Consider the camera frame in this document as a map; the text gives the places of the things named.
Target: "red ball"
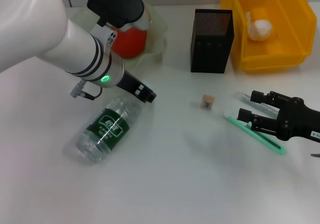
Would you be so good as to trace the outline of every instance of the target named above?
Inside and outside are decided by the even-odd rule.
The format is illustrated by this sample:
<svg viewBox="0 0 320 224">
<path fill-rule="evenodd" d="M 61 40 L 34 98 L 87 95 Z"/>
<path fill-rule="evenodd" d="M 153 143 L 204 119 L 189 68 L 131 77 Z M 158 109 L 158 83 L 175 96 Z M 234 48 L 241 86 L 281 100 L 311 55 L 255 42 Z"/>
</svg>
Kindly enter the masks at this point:
<svg viewBox="0 0 320 224">
<path fill-rule="evenodd" d="M 117 37 L 112 45 L 112 50 L 122 58 L 135 58 L 145 49 L 147 31 L 130 28 L 121 32 L 116 29 Z"/>
</svg>

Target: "plastic bottle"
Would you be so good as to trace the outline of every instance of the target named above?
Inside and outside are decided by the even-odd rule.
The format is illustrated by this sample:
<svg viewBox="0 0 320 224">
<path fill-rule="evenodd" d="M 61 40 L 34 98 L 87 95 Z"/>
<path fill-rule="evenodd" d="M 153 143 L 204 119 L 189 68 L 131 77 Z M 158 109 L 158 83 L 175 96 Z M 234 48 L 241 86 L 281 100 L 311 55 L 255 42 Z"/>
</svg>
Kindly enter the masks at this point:
<svg viewBox="0 0 320 224">
<path fill-rule="evenodd" d="M 76 147 L 91 161 L 100 162 L 136 122 L 143 104 L 134 96 L 113 99 L 81 134 Z"/>
</svg>

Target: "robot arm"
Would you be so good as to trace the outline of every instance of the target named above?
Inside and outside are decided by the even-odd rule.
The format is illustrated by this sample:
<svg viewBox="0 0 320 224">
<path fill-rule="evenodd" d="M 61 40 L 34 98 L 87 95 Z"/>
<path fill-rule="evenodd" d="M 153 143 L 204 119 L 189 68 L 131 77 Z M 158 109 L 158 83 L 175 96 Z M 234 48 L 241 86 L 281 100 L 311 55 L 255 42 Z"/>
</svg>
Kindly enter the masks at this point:
<svg viewBox="0 0 320 224">
<path fill-rule="evenodd" d="M 67 18 L 62 0 L 0 0 L 0 72 L 33 56 L 102 88 L 117 85 L 143 102 L 156 97 L 125 71 L 121 57 L 104 53 L 97 38 Z"/>
<path fill-rule="evenodd" d="M 238 120 L 252 122 L 253 131 L 270 134 L 283 141 L 292 137 L 302 137 L 320 143 L 320 112 L 308 108 L 303 99 L 291 98 L 274 91 L 267 95 L 253 91 L 251 101 L 279 108 L 277 119 L 240 109 Z"/>
<path fill-rule="evenodd" d="M 151 22 L 142 0 L 88 0 L 87 7 L 100 17 L 98 25 L 114 26 L 122 32 L 132 27 L 147 30 Z"/>
</svg>

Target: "yellow plastic bin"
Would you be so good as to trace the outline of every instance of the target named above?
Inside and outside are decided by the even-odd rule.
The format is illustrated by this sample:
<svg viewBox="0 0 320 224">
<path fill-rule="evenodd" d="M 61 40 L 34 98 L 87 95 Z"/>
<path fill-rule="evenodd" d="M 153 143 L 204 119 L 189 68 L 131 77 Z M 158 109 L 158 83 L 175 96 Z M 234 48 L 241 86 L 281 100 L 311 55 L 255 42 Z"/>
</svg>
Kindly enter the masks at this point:
<svg viewBox="0 0 320 224">
<path fill-rule="evenodd" d="M 247 72 L 264 72 L 299 65 L 312 52 L 317 18 L 307 0 L 221 0 L 233 12 L 233 63 Z M 252 22 L 265 19 L 273 30 L 265 41 L 248 38 L 246 12 Z"/>
</svg>

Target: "small cube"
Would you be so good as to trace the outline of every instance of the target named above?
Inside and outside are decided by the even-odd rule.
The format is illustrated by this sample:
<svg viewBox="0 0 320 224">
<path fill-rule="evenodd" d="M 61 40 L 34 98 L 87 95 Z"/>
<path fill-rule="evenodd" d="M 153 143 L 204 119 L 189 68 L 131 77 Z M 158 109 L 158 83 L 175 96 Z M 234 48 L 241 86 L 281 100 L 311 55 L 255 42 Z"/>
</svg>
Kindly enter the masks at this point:
<svg viewBox="0 0 320 224">
<path fill-rule="evenodd" d="M 210 111 L 214 101 L 215 101 L 215 98 L 213 96 L 203 95 L 201 108 Z"/>
</svg>

